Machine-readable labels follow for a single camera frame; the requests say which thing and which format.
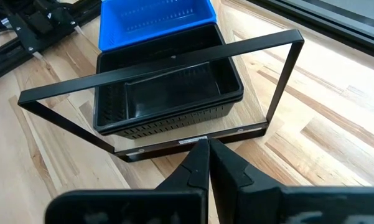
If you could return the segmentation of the black perforated plastic basket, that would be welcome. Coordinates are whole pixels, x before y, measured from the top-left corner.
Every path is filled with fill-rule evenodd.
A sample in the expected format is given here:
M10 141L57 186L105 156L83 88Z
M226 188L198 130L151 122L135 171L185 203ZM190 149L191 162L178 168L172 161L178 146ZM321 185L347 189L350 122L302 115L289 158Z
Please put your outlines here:
M96 71L109 72L145 62L155 61L225 44L215 23L183 30L173 34L140 42L120 49L99 54ZM243 97L244 87L231 58L185 68L162 75L133 78L95 88L98 94L121 95L120 100L131 101L131 114L142 119L157 116L159 110L165 115L185 109Z
M149 115L139 119L131 114L131 101L121 101L120 97L119 93L114 93L110 96L98 94L95 98L93 127L103 136L114 134L127 139L138 139L221 118L231 111L235 103L243 99L242 96L236 96L168 115L159 110L157 116Z

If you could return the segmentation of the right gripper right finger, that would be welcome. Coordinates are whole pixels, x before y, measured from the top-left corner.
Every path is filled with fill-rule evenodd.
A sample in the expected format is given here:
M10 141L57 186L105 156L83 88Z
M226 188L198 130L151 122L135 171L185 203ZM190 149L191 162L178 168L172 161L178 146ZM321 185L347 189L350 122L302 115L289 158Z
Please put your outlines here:
M374 187L287 186L209 143L220 224L374 224Z

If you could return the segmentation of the wooden shelf with black frame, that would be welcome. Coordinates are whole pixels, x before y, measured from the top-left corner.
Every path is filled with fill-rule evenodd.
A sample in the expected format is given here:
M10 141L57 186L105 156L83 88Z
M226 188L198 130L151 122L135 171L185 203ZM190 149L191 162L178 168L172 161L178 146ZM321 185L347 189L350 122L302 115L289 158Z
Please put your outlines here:
M236 58L243 54L283 45L288 45L290 49L281 70L281 75L271 99L268 112L260 113L248 109L246 112L249 120L248 124L239 124L232 128L215 130L213 119L211 119L138 139L127 139L114 134L103 136L95 131L94 128L93 132L83 129L42 104L42 100L46 98L88 89L95 90L99 86L128 81L133 78L146 78L150 75L177 72L205 62L224 58L231 58L236 67ZM133 65L104 73L96 72L94 75L24 90L19 97L18 104L21 108L109 152L125 162L152 159L186 151L190 152L200 140L206 140L208 143L211 140L218 140L226 144L265 135L303 45L304 38L296 29L284 30L238 42L225 42L223 45L145 62L142 65ZM237 72L241 79L241 72L238 69ZM243 87L244 98L247 94L247 87L244 84Z

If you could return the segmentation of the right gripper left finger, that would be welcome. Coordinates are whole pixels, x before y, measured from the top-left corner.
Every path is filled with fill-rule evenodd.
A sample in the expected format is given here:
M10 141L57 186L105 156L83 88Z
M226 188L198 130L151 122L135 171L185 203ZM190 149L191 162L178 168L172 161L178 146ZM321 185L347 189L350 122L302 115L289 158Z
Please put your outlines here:
M207 224L209 160L200 140L156 188L66 192L49 203L44 224Z

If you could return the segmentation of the blue perforated plastic basket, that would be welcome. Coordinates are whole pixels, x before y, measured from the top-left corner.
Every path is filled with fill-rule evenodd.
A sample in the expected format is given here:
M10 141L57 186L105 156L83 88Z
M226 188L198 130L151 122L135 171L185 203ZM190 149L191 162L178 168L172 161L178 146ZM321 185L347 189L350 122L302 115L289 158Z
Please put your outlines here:
M217 21L210 0L102 0L102 52Z

